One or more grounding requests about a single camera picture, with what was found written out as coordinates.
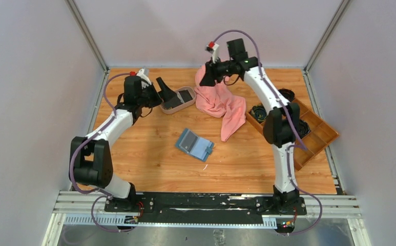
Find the black VIP card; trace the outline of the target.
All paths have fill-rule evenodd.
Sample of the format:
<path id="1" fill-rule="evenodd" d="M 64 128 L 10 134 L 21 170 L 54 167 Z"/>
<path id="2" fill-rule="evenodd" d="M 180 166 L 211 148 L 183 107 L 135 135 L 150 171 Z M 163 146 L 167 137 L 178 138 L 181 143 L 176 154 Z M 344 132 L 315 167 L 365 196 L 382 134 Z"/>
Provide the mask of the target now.
<path id="1" fill-rule="evenodd" d="M 190 152 L 192 148 L 194 147 L 196 141 L 198 139 L 198 136 L 193 133 L 192 131 L 187 131 L 184 135 L 184 137 L 181 139 L 179 147 L 180 149 Z"/>

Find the blue leather card holder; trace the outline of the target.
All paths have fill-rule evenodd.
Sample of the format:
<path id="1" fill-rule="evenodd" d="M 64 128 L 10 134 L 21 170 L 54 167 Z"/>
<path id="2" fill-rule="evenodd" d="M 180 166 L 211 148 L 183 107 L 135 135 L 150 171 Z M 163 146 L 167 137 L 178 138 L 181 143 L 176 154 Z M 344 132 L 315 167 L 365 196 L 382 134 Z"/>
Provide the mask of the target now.
<path id="1" fill-rule="evenodd" d="M 185 128 L 175 143 L 175 147 L 183 153 L 206 162 L 212 154 L 214 143 L 206 138 L 198 136 L 188 128 Z"/>

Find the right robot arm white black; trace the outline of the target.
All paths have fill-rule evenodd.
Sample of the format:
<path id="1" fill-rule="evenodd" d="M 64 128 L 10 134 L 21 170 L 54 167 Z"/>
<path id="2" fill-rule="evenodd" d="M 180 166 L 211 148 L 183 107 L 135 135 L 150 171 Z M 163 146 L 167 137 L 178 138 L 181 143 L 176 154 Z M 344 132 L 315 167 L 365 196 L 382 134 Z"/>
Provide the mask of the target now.
<path id="1" fill-rule="evenodd" d="M 298 127 L 300 107 L 286 99 L 265 74 L 258 56 L 249 57 L 243 39 L 227 42 L 229 60 L 221 61 L 219 45 L 209 42 L 206 50 L 212 57 L 205 63 L 202 86 L 215 86 L 225 77 L 238 75 L 258 96 L 266 110 L 263 136 L 271 144 L 276 178 L 273 186 L 272 208 L 286 214 L 300 200 L 294 175 L 294 148 L 300 139 Z"/>

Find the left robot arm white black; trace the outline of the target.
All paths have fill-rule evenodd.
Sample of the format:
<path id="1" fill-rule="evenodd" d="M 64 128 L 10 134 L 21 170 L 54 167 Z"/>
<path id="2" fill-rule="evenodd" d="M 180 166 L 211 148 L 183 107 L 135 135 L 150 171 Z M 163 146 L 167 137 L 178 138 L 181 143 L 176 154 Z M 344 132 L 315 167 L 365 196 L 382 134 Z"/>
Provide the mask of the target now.
<path id="1" fill-rule="evenodd" d="M 157 91 L 146 75 L 123 73 L 124 93 L 120 95 L 111 115 L 96 130 L 71 141 L 69 179 L 76 191 L 82 194 L 99 191 L 108 199 L 117 198 L 118 205 L 130 212 L 137 207 L 135 186 L 114 174 L 111 148 L 119 136 L 142 116 L 142 108 L 153 109 L 162 103 L 179 99 L 158 77 Z"/>

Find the pink oval tray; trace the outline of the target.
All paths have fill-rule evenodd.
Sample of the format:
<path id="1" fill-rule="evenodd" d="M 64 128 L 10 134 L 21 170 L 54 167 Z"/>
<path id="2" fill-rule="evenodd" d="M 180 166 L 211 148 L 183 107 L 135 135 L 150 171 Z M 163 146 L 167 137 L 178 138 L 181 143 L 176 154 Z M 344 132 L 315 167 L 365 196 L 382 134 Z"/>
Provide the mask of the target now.
<path id="1" fill-rule="evenodd" d="M 184 86 L 174 91 L 176 96 L 168 102 L 162 103 L 160 108 L 164 114 L 174 114 L 189 106 L 196 101 L 196 93 L 192 87 Z"/>

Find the pink cloth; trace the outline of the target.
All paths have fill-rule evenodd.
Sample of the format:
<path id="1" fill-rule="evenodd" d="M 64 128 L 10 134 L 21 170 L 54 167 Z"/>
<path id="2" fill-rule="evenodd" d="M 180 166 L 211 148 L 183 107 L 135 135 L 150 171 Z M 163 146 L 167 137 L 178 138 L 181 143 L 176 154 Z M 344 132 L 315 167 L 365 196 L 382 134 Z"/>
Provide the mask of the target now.
<path id="1" fill-rule="evenodd" d="M 222 142 L 226 142 L 246 123 L 246 99 L 234 95 L 224 83 L 214 87 L 201 86 L 199 83 L 204 74 L 203 65 L 195 74 L 195 105 L 199 111 L 222 119 L 220 138 Z"/>

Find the black tape roll upper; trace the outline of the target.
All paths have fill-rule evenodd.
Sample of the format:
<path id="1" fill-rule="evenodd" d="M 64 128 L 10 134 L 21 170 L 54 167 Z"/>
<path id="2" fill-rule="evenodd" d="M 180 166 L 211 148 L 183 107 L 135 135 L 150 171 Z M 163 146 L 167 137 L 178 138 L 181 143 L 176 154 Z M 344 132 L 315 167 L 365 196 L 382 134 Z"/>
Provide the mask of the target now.
<path id="1" fill-rule="evenodd" d="M 284 98 L 286 98 L 290 102 L 293 102 L 294 99 L 296 98 L 294 91 L 290 89 L 286 89 L 286 88 L 279 89 L 279 92 Z"/>

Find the black tape roll lower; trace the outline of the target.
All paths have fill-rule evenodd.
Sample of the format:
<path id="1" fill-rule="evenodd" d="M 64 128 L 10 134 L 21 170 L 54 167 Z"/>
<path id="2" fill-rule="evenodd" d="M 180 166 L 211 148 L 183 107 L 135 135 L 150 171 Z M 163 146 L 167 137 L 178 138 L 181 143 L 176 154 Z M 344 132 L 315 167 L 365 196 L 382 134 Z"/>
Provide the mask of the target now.
<path id="1" fill-rule="evenodd" d="M 299 134 L 300 138 L 304 138 L 310 132 L 311 132 L 311 129 L 309 127 L 309 124 L 303 120 L 300 120 L 299 128 L 298 128 L 298 134 Z"/>

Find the wooden compartment tray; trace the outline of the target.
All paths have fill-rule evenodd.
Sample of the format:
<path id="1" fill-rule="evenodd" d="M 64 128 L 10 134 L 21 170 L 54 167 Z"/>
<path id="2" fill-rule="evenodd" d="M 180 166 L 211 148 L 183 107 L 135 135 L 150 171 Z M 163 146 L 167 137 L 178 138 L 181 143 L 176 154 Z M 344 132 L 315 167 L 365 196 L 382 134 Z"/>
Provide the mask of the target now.
<path id="1" fill-rule="evenodd" d="M 294 167 L 301 170 L 307 163 L 313 160 L 326 147 L 339 137 L 339 133 L 322 118 L 320 118 L 312 109 L 298 99 L 294 99 L 300 107 L 300 120 L 309 124 L 311 132 L 302 138 L 303 143 L 308 150 L 300 148 L 294 149 Z M 250 114 L 251 109 L 246 112 L 246 119 L 259 132 L 263 133 L 264 122 L 258 123 Z"/>

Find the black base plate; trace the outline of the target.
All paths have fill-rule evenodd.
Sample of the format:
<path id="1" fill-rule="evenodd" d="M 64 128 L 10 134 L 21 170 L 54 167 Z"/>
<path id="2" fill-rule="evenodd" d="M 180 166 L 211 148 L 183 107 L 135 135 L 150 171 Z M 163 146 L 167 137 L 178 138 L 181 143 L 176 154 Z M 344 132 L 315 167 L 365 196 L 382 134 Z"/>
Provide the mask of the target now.
<path id="1" fill-rule="evenodd" d="M 113 198 L 106 212 L 137 213 L 141 222 L 190 224 L 260 224 L 264 215 L 294 218 L 306 215 L 304 198 L 274 198 L 271 194 L 137 193 L 134 203 Z"/>

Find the aluminium rail frame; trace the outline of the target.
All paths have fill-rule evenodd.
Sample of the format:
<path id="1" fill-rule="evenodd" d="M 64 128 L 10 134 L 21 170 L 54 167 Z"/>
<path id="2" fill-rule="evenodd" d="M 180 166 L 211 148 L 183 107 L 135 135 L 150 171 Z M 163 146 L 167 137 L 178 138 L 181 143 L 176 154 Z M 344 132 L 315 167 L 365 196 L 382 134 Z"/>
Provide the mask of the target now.
<path id="1" fill-rule="evenodd" d="M 105 205 L 111 200 L 101 193 L 82 195 L 74 191 L 61 191 L 54 205 L 43 245 L 57 245 L 63 234 L 63 227 L 77 225 L 104 226 L 110 229 L 124 227 L 155 228 L 204 228 L 204 229 L 283 229 L 287 221 L 305 219 L 308 226 L 316 229 L 315 219 L 345 219 L 351 229 L 355 244 L 368 244 L 368 236 L 363 227 L 363 220 L 358 201 L 349 195 L 302 195 L 306 204 L 306 215 L 294 218 L 281 215 L 264 215 L 260 224 L 190 224 L 190 223 L 154 223 L 141 222 L 137 213 L 106 212 Z"/>

